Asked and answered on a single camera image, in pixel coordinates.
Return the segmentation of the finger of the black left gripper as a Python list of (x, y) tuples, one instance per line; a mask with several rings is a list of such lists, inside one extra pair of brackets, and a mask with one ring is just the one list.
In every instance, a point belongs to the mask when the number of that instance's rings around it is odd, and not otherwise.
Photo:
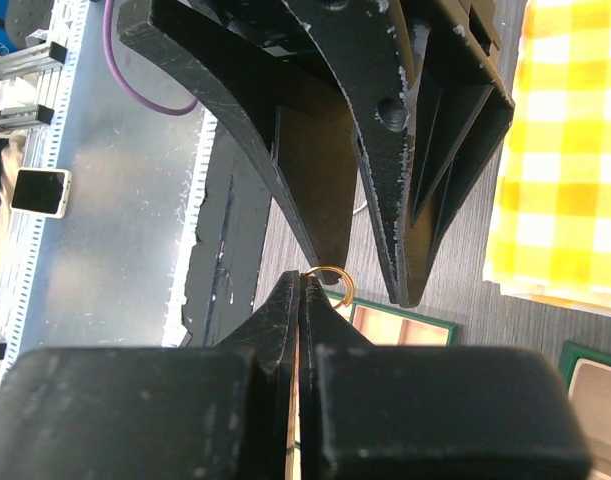
[(127, 1), (119, 40), (226, 128), (322, 283), (349, 250), (354, 123), (305, 29), (279, 1)]

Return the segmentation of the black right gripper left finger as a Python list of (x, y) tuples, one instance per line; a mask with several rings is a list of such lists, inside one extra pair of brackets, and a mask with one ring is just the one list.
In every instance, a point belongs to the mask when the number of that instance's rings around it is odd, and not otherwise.
[(288, 479), (300, 277), (213, 346), (50, 348), (0, 386), (0, 479)]

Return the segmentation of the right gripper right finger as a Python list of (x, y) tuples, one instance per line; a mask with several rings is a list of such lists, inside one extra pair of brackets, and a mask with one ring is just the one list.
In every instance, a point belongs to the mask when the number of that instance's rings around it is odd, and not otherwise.
[(379, 346), (300, 285), (306, 479), (584, 479), (593, 465), (565, 384), (542, 354)]

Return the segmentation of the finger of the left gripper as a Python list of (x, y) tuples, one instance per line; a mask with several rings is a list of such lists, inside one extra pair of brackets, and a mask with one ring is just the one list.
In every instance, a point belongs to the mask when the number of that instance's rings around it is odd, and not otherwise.
[(492, 1), (290, 1), (348, 104), (390, 300), (418, 305), (513, 100)]

